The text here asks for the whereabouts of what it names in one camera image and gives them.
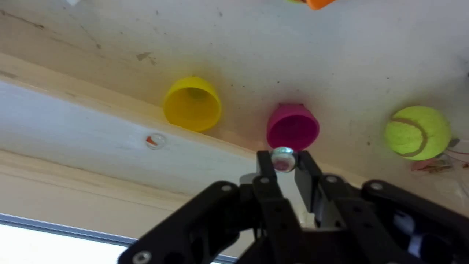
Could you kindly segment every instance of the tennis ball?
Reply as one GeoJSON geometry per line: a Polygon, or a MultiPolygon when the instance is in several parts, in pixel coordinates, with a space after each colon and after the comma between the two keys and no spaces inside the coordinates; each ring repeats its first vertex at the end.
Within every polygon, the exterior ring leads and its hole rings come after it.
{"type": "Polygon", "coordinates": [[[452,141],[448,119],[432,108],[412,106],[395,114],[386,127],[388,146],[408,160],[430,160],[452,141]]]}

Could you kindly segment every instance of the yellow cup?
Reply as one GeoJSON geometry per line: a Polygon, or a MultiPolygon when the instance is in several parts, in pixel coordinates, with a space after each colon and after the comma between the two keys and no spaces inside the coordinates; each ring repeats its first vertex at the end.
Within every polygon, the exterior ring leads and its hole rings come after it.
{"type": "Polygon", "coordinates": [[[209,131],[222,119],[222,102],[216,89],[206,80],[179,80],[165,96],[166,119],[191,131],[209,131]]]}

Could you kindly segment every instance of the window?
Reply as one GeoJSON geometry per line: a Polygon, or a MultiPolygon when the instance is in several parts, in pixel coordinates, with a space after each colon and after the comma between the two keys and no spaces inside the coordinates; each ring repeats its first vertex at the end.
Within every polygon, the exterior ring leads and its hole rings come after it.
{"type": "MultiPolygon", "coordinates": [[[[116,264],[125,238],[0,216],[0,264],[116,264]]],[[[234,263],[220,259],[215,264],[234,263]]]]}

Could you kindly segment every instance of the orange object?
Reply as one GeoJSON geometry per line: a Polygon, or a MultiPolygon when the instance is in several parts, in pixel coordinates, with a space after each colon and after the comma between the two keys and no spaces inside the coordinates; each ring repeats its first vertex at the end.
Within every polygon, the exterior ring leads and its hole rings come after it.
{"type": "Polygon", "coordinates": [[[320,11],[329,5],[332,5],[335,0],[305,0],[305,4],[314,9],[314,11],[320,11]]]}

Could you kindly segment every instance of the pink cup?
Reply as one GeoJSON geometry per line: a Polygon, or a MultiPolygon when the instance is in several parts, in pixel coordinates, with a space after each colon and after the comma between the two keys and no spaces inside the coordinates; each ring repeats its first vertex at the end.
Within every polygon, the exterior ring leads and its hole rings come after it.
{"type": "Polygon", "coordinates": [[[320,124],[304,105],[281,105],[269,119],[270,147],[303,152],[320,136],[320,124]]]}

